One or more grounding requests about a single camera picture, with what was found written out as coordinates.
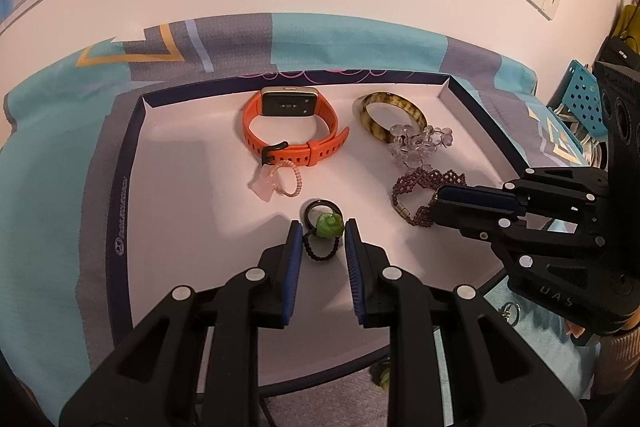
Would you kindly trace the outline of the blue perforated chair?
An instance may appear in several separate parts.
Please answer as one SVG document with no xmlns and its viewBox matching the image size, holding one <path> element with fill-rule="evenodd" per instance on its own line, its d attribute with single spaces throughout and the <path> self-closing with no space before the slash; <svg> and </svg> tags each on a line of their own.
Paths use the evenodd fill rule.
<svg viewBox="0 0 640 427">
<path fill-rule="evenodd" d="M 548 106 L 551 109 L 565 108 L 593 139 L 603 141 L 608 136 L 608 129 L 603 121 L 598 80 L 581 62 L 570 61 Z"/>
</svg>

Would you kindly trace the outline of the tortoiseshell bangle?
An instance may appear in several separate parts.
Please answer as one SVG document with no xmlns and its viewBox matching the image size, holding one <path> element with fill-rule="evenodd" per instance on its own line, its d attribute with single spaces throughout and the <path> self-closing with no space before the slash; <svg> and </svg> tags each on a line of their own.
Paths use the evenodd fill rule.
<svg viewBox="0 0 640 427">
<path fill-rule="evenodd" d="M 397 93 L 376 91 L 360 96 L 352 103 L 352 110 L 363 129 L 385 144 L 392 143 L 406 128 L 414 135 L 427 125 L 422 110 Z"/>
</svg>

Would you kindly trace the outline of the white shallow tray box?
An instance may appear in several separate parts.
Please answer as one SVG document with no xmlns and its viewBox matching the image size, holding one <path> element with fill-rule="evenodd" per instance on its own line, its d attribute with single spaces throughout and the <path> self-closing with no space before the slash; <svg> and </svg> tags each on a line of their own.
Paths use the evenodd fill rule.
<svg viewBox="0 0 640 427">
<path fill-rule="evenodd" d="M 408 225 L 393 210 L 390 190 L 399 166 L 386 146 L 363 129 L 352 103 L 388 91 L 416 103 L 429 121 L 454 132 L 433 157 L 436 168 L 465 175 L 469 184 L 498 187 L 526 159 L 457 78 L 410 72 L 371 72 L 349 82 L 338 72 L 312 72 L 331 103 L 343 148 L 314 167 L 283 168 L 282 191 L 261 199 L 252 187 L 259 159 L 242 141 L 242 110 L 264 87 L 264 76 L 199 82 L 137 97 L 122 138 L 106 236 L 108 312 L 122 340 L 172 288 L 197 291 L 253 268 L 262 252 L 285 240 L 293 220 L 317 218 L 311 207 L 333 207 L 355 219 L 362 238 L 383 247 L 394 265 L 421 281 L 450 289 L 488 288 L 501 263 L 483 242 L 441 227 Z"/>
</svg>

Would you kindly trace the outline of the black bag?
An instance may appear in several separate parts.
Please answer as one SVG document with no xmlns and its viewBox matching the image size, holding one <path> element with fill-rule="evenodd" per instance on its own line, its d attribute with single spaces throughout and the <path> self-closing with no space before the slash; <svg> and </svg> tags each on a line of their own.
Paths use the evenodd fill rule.
<svg viewBox="0 0 640 427">
<path fill-rule="evenodd" d="M 598 58 L 599 62 L 624 66 L 638 72 L 640 56 L 620 37 L 608 37 Z"/>
</svg>

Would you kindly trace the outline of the yellow hanging garment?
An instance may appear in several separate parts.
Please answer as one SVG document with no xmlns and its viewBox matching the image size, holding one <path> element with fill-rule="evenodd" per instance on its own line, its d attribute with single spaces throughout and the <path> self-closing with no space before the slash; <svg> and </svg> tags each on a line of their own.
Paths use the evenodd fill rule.
<svg viewBox="0 0 640 427">
<path fill-rule="evenodd" d="M 640 10 L 638 3 L 627 4 L 620 10 L 620 16 L 615 23 L 612 36 L 620 38 L 631 49 L 639 52 Z"/>
</svg>

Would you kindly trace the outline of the orange smart watch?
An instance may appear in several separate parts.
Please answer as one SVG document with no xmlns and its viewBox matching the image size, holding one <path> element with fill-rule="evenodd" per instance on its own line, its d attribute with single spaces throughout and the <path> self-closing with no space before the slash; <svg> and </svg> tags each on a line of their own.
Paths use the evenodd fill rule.
<svg viewBox="0 0 640 427">
<path fill-rule="evenodd" d="M 256 134 L 256 119 L 277 121 L 280 141 L 265 141 Z M 297 167 L 314 167 L 337 154 L 349 137 L 349 127 L 340 126 L 331 103 L 309 87 L 265 87 L 246 102 L 241 122 L 243 142 L 263 166 L 286 160 Z M 321 124 L 324 135 L 302 141 L 300 124 Z"/>
</svg>

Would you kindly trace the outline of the teal grey patterned cloth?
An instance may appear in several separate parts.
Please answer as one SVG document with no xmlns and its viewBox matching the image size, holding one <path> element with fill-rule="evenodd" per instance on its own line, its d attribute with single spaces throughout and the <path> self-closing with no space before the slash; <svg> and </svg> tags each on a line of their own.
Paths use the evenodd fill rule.
<svg viewBox="0 0 640 427">
<path fill-rule="evenodd" d="M 26 78 L 4 100 L 1 151 L 1 352 L 49 421 L 113 348 L 104 244 L 115 162 L 146 87 L 337 69 L 454 76 L 533 166 L 584 162 L 578 141 L 536 98 L 512 58 L 408 26 L 322 14 L 178 20 L 107 39 Z"/>
</svg>

